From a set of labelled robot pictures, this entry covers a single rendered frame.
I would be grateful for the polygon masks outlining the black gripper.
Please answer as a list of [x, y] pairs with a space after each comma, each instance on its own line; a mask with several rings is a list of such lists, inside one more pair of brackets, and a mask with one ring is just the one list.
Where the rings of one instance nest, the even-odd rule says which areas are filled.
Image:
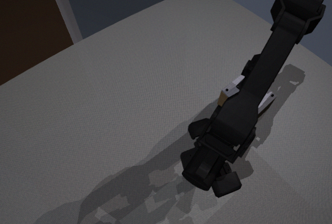
[[[189, 125], [188, 130], [192, 140], [200, 136], [208, 120], [209, 118], [205, 118], [202, 120], [198, 120], [197, 122], [193, 122]], [[197, 141], [194, 142], [195, 147], [199, 147], [201, 145], [202, 144]], [[216, 179], [212, 184], [212, 189], [215, 196], [220, 198], [236, 190], [239, 190], [241, 186], [242, 184], [241, 181], [239, 180], [237, 173], [232, 172], [228, 162], [227, 163], [225, 162], [218, 176], [216, 177]]]

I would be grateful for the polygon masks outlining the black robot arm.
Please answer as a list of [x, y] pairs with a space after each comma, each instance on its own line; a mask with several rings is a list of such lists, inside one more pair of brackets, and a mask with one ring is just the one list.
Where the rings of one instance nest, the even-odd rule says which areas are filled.
[[[209, 191], [225, 164], [245, 154], [254, 140], [258, 106], [275, 81], [295, 44], [312, 33], [324, 16], [324, 0], [275, 0], [270, 13], [269, 40], [260, 54], [248, 60], [236, 85], [239, 92], [217, 106], [197, 139], [202, 145], [181, 153], [182, 175], [199, 189]], [[209, 134], [206, 133], [211, 125]], [[233, 148], [240, 144], [237, 151]]]

